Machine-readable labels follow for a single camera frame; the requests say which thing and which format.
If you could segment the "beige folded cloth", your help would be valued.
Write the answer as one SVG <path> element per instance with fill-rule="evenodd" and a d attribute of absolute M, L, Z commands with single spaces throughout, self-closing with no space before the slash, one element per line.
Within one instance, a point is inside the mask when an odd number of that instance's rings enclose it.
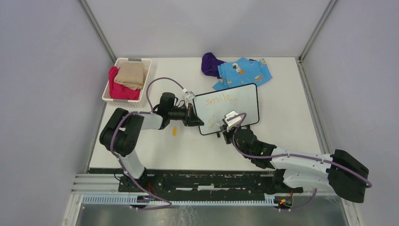
<path fill-rule="evenodd" d="M 124 62 L 120 65 L 114 82 L 132 90 L 142 89 L 148 70 L 143 63 Z"/>

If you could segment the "white perforated plastic basket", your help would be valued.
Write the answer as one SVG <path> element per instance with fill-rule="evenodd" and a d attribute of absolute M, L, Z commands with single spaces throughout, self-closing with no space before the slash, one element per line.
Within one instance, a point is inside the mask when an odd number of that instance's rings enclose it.
<path fill-rule="evenodd" d="M 115 67 L 120 69 L 120 66 L 123 63 L 131 63 L 131 64 L 137 64 L 137 63 L 142 63 L 143 67 L 147 70 L 147 78 L 146 81 L 144 82 L 144 87 L 140 90 L 139 92 L 139 98 L 137 100 L 131 100 L 131 99 L 115 99 L 111 98 L 110 95 L 110 85 L 109 81 L 107 81 L 107 84 L 104 88 L 103 94 L 102 94 L 102 100 L 105 101 L 106 103 L 114 106 L 127 106 L 127 107 L 134 107 L 134 108 L 143 108 L 145 105 L 148 103 L 147 97 L 146 97 L 146 90 L 148 88 L 148 85 L 151 81 L 153 81 L 153 66 L 152 66 L 152 60 L 149 58 L 117 58 L 116 62 L 114 64 Z"/>

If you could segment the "blue patterned cloth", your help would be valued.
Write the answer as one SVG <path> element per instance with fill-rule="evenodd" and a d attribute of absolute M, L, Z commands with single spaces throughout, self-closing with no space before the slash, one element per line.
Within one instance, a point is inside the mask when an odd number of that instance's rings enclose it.
<path fill-rule="evenodd" d="M 219 65 L 220 79 L 213 85 L 213 90 L 234 88 L 254 83 L 261 86 L 272 79 L 265 59 L 252 60 L 240 58 L 235 62 L 227 62 Z"/>

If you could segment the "pink cloth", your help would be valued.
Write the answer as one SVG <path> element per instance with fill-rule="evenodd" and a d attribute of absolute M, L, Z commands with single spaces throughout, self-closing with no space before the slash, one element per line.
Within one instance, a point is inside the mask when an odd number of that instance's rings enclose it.
<path fill-rule="evenodd" d="M 138 100 L 141 90 L 132 90 L 114 81 L 119 69 L 115 66 L 108 72 L 109 94 L 113 99 Z"/>

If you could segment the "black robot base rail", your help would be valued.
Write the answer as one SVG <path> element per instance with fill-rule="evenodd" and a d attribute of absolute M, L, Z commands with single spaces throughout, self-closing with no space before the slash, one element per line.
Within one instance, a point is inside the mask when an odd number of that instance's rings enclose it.
<path fill-rule="evenodd" d="M 139 204 L 224 204 L 265 201 L 267 195 L 299 194 L 278 181 L 272 171 L 211 171 L 146 169 L 133 181 L 122 168 L 118 191 L 138 193 Z"/>

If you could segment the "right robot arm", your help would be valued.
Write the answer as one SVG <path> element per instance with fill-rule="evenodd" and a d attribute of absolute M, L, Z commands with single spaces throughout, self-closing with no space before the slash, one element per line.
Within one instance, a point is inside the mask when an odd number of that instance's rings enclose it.
<path fill-rule="evenodd" d="M 347 151 L 333 154 L 311 154 L 278 147 L 260 141 L 252 130 L 221 127 L 227 144 L 261 169 L 273 169 L 272 187 L 277 192 L 287 189 L 314 188 L 335 192 L 339 197 L 363 203 L 369 169 Z"/>

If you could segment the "purple cloth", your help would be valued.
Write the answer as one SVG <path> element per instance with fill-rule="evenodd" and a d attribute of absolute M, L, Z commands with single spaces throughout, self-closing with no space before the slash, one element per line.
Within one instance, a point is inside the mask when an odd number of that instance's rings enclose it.
<path fill-rule="evenodd" d="M 220 79 L 218 67 L 225 63 L 222 60 L 216 58 L 212 52 L 205 53 L 201 61 L 201 71 L 206 76 L 216 77 Z"/>

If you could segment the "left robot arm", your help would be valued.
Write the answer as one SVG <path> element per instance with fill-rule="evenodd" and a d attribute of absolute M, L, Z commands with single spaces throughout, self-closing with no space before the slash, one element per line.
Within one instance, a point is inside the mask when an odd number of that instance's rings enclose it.
<path fill-rule="evenodd" d="M 178 106 L 176 96 L 164 92 L 159 104 L 151 112 L 129 112 L 117 108 L 106 123 L 99 142 L 117 158 L 135 191 L 142 192 L 148 186 L 148 179 L 143 176 L 146 168 L 135 151 L 140 132 L 147 129 L 162 130 L 171 121 L 181 121 L 186 127 L 205 125 L 194 111 L 194 98 L 194 93 L 186 91 L 184 105 Z"/>

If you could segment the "white whiteboard black frame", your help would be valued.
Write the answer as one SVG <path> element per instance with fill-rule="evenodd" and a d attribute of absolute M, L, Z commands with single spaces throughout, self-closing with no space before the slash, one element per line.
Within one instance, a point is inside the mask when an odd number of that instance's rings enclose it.
<path fill-rule="evenodd" d="M 197 95 L 193 104 L 196 115 L 204 122 L 204 126 L 199 126 L 203 136 L 220 132 L 216 122 L 222 122 L 231 111 L 247 114 L 242 126 L 260 121 L 258 92 L 254 83 Z"/>

